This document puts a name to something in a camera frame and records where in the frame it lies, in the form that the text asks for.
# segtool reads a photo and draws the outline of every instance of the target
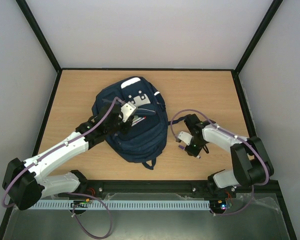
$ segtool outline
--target wooden tabletop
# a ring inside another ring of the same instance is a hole
[[[230,71],[64,70],[39,152],[86,122],[103,88],[130,76],[145,77],[161,92],[169,120],[180,110],[195,109],[231,132],[248,136]],[[174,125],[173,130],[188,131],[184,122]],[[90,180],[205,180],[212,173],[232,167],[229,153],[212,143],[208,148],[210,153],[201,151],[201,159],[188,156],[178,148],[169,129],[167,145],[154,170],[125,161],[102,142],[70,159],[52,175],[80,170]]]

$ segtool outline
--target backpack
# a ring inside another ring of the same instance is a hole
[[[103,89],[92,106],[93,115],[97,116],[115,97],[137,106],[134,122],[142,120],[132,125],[127,134],[108,135],[106,142],[126,161],[142,163],[153,170],[157,157],[167,144],[169,123],[163,97],[144,77],[132,76]]]

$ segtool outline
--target wall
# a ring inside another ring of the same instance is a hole
[[[300,0],[283,1],[240,78],[300,239]]]
[[[16,1],[0,0],[0,202],[7,163],[32,154],[55,78]],[[0,203],[0,224],[4,212]]]
[[[27,0],[61,67],[236,67],[272,0]]]

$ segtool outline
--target purple cable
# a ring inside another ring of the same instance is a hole
[[[72,209],[72,213],[74,214],[74,218],[76,219],[76,221],[78,222],[78,224],[80,225],[81,229],[84,231],[85,234],[87,234],[90,238],[93,238],[93,239],[105,239],[107,237],[110,236],[111,234],[111,230],[112,230],[112,226],[113,226],[113,219],[112,219],[112,216],[111,216],[111,212],[109,210],[109,208],[107,207],[107,205],[101,201],[100,199],[96,198],[95,196],[91,196],[91,195],[88,195],[88,194],[83,194],[83,193],[73,193],[73,192],[66,192],[66,194],[70,194],[70,195],[75,195],[75,196],[83,196],[83,197],[87,197],[87,198],[91,198],[91,199],[94,199],[94,200],[97,200],[99,203],[101,203],[104,208],[106,209],[106,211],[108,212],[108,215],[109,215],[109,218],[110,218],[110,227],[109,227],[109,231],[104,235],[104,236],[95,236],[95,235],[92,235],[90,232],[88,232],[85,227],[82,225],[82,223],[79,221],[79,218],[77,217],[77,215],[75,214],[75,209],[76,207],[78,206],[77,205],[74,205],[73,209]]]
[[[214,211],[210,210],[210,212],[216,216],[230,216],[230,215],[238,214],[238,213],[242,212],[243,210],[245,210],[250,205],[252,199],[254,198],[254,194],[255,194],[255,187],[252,185],[251,186],[251,198],[249,199],[249,201],[247,202],[246,205],[244,205],[242,208],[240,208],[237,211],[229,212],[229,213],[214,213]]]
[[[110,114],[112,108],[115,106],[115,103],[116,101],[120,102],[122,105],[125,104],[124,101],[122,101],[119,97],[115,97],[111,103],[111,106],[109,107],[108,111],[105,113],[105,115],[100,119],[100,121],[94,125],[90,130],[86,131],[85,133],[75,137],[74,139],[71,139],[68,141],[68,144],[70,143],[73,143],[74,141],[88,135],[89,133],[91,133],[93,130],[95,130],[97,127],[99,127],[99,125],[107,118],[107,116]],[[61,144],[57,147],[55,147],[54,149],[51,149],[50,151],[48,151],[47,153],[43,154],[42,156],[40,156],[38,159],[37,159],[37,162],[41,162],[45,157],[47,157],[48,155],[54,153],[55,151],[65,147],[66,145],[65,144]],[[1,200],[1,205],[4,207],[4,208],[10,208],[10,207],[13,207],[15,204],[14,203],[11,203],[11,204],[5,204],[5,200],[6,200],[6,197],[10,191],[10,189],[12,188],[12,186],[16,183],[16,181],[26,172],[28,171],[30,168],[32,168],[35,164],[34,163],[31,163],[29,166],[27,166],[25,169],[23,169],[11,182],[10,184],[8,185],[8,187],[6,188],[6,190],[4,191],[4,194],[3,194],[3,198]]]
[[[173,127],[172,127],[172,123],[173,123],[173,120],[176,118],[177,115],[179,115],[180,113],[183,113],[183,112],[195,112],[195,113],[198,113],[200,114],[201,116],[203,116],[215,129],[227,134],[228,136],[232,137],[232,138],[235,138],[236,134],[222,128],[222,127],[218,127],[216,124],[214,124],[205,114],[203,114],[202,112],[198,111],[198,110],[194,110],[194,109],[184,109],[184,110],[181,110],[179,112],[177,112],[173,118],[171,119],[171,122],[170,122],[170,128],[171,128],[171,132],[173,134],[173,136],[177,139],[178,137],[175,135],[175,132],[173,130]],[[269,182],[269,172],[268,172],[268,169],[267,169],[267,166],[266,164],[264,163],[264,161],[262,160],[262,158],[260,157],[260,155],[256,152],[256,150],[254,150],[254,148],[249,144],[247,143],[245,140],[243,140],[241,137],[237,136],[236,137],[239,141],[241,141],[243,144],[245,144],[251,151],[252,153],[256,156],[256,158],[259,160],[260,164],[262,165],[263,169],[264,169],[264,173],[265,173],[265,180],[264,182],[262,183],[258,183],[256,185],[266,185],[268,182]]]

